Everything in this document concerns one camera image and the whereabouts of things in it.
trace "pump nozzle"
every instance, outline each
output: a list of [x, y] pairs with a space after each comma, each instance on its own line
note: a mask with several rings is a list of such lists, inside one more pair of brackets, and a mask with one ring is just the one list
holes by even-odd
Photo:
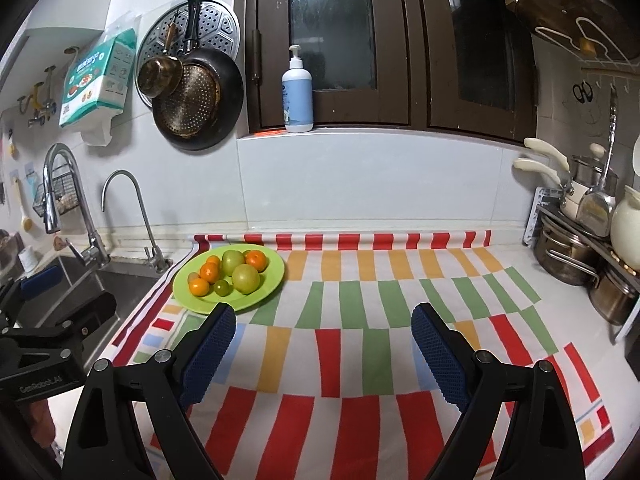
[[293, 57], [289, 60], [289, 68], [302, 68], [302, 60], [298, 55], [300, 51], [299, 45], [291, 45], [289, 50], [293, 52]]

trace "wall-mounted tissue box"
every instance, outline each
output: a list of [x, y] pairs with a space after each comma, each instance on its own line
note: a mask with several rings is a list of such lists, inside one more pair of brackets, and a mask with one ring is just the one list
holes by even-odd
[[66, 77], [60, 126], [79, 131], [87, 144], [106, 146], [111, 118], [124, 109], [135, 54], [136, 33], [130, 28], [83, 56]]

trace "wire basket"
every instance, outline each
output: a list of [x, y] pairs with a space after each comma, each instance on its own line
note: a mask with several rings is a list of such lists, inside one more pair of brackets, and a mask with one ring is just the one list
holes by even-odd
[[[63, 215], [78, 207], [78, 194], [70, 171], [54, 177], [52, 184], [59, 214]], [[44, 184], [38, 185], [36, 198], [33, 200], [33, 210], [40, 218], [44, 218]]]

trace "orange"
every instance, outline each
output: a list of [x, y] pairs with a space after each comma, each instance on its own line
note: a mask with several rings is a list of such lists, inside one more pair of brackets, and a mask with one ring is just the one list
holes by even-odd
[[209, 283], [215, 283], [220, 276], [220, 267], [214, 264], [204, 264], [200, 267], [200, 277]]
[[207, 258], [207, 263], [214, 264], [216, 267], [220, 267], [220, 258], [214, 254], [213, 256]]
[[189, 283], [189, 291], [197, 297], [206, 296], [209, 293], [209, 282], [202, 278], [196, 278]]
[[267, 268], [267, 265], [269, 265], [267, 257], [260, 251], [249, 251], [244, 257], [244, 260], [258, 272], [262, 272]]

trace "white ceramic jar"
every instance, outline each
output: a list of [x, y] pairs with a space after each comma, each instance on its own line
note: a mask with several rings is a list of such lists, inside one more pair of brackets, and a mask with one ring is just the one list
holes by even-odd
[[640, 270], [640, 192], [625, 186], [625, 197], [611, 218], [611, 245], [632, 269]]

